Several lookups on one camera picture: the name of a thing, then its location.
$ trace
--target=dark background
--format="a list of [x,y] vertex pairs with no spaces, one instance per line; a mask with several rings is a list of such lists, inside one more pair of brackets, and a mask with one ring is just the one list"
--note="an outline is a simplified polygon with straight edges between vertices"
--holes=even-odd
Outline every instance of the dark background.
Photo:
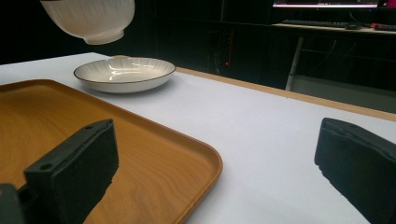
[[272,1],[135,0],[125,36],[92,46],[59,29],[38,0],[2,3],[0,64],[85,52],[160,58],[179,67],[285,89],[297,41],[297,75],[396,91],[396,35],[279,28],[285,19],[396,23],[396,10],[272,8]]

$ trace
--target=monitor screen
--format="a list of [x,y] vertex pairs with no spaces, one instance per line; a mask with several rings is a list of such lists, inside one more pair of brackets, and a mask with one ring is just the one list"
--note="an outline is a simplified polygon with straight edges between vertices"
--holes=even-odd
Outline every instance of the monitor screen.
[[379,0],[274,0],[273,7],[377,8]]

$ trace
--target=white tablecloth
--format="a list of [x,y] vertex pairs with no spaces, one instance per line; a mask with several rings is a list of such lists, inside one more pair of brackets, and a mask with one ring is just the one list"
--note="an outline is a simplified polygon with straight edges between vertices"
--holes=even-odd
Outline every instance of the white tablecloth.
[[224,167],[188,223],[368,223],[314,164],[323,118],[396,142],[396,123],[175,72],[156,89],[109,94],[73,76],[96,53],[0,65],[0,84],[48,78],[214,147]]

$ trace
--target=wooden tray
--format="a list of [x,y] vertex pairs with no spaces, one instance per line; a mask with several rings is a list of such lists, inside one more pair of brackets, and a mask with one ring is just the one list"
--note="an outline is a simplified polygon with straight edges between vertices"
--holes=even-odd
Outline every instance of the wooden tray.
[[52,80],[0,86],[0,183],[20,188],[25,168],[101,119],[114,119],[120,168],[85,223],[185,221],[219,178],[219,153]]

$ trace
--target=cable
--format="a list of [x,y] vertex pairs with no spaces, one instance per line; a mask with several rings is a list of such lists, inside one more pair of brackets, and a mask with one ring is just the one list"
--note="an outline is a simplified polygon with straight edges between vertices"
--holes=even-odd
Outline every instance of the cable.
[[325,63],[327,61],[327,59],[329,59],[330,55],[332,54],[332,51],[335,48],[335,44],[337,43],[337,40],[334,40],[334,42],[332,43],[332,48],[329,50],[329,52],[327,53],[326,57],[317,64],[317,66],[313,67],[311,70],[309,70],[307,73],[305,73],[305,75],[303,76],[308,76],[309,74],[311,74],[313,71],[317,70],[323,63]]
[[338,67],[338,65],[340,65],[340,63],[346,58],[346,56],[349,55],[349,53],[356,47],[356,42],[353,43],[352,47],[350,47],[350,49],[347,51],[346,54],[343,55],[343,57],[338,61],[338,63],[336,63],[333,67],[332,70],[330,70],[325,76],[323,77],[329,77],[329,75],[334,72],[334,70]]

